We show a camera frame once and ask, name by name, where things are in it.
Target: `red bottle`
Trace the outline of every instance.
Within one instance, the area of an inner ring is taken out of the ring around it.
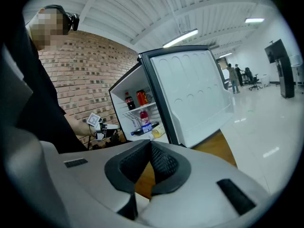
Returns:
[[[143,111],[140,113],[141,116],[141,121],[142,121],[142,130],[144,133],[151,131],[152,130],[152,126],[151,123],[149,121],[149,117],[148,117],[148,113],[146,111]]]
[[[128,92],[125,93],[125,102],[127,103],[129,110],[135,109],[134,101],[133,101],[132,97],[129,96]]]

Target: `man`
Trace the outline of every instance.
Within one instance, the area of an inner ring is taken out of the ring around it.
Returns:
[[[49,5],[40,9],[26,28],[23,18],[18,20],[6,45],[33,94],[17,127],[53,143],[59,153],[85,151],[76,135],[94,136],[95,129],[59,107],[56,89],[38,57],[38,50],[56,50],[63,45],[71,25],[68,14],[59,5]]]
[[[243,87],[244,86],[243,85],[243,78],[242,78],[242,74],[241,74],[241,71],[243,72],[243,70],[238,67],[238,64],[236,64],[235,71],[237,73],[239,85]]]
[[[235,71],[235,69],[233,67],[231,67],[231,63],[228,64],[228,68],[227,70],[229,71],[229,78],[232,84],[232,91],[235,94],[236,90],[235,88],[237,88],[237,93],[239,93],[238,90],[238,82],[237,82],[237,73]]]

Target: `tv monitor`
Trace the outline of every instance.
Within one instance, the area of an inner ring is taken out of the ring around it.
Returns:
[[[276,59],[288,57],[284,44],[281,39],[265,48],[270,63],[274,63]]]

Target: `fridge shelf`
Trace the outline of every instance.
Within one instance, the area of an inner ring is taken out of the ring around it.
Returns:
[[[152,106],[152,105],[155,105],[155,104],[156,104],[155,102],[150,103],[150,104],[145,104],[145,105],[143,105],[143,106],[141,106],[141,107],[137,107],[137,108],[135,108],[135,109],[133,109],[133,110],[123,112],[123,114],[129,115],[128,113],[136,112],[136,111],[138,111],[138,110],[141,110],[141,109],[143,109],[143,108],[146,108],[146,107],[149,107],[149,106]]]
[[[151,131],[144,133],[141,136],[133,135],[132,141],[141,140],[141,139],[149,139],[149,135],[152,134]],[[154,139],[153,141],[163,142],[163,143],[169,143],[167,134],[163,134],[160,138]]]

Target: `black chair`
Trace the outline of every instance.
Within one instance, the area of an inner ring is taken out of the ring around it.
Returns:
[[[255,74],[255,77],[253,77],[251,83],[253,84],[253,86],[249,87],[250,90],[252,90],[253,88],[257,88],[257,90],[260,88],[262,88],[261,86],[258,86],[257,85],[257,82],[258,82],[258,78],[257,78],[257,75],[258,74]]]

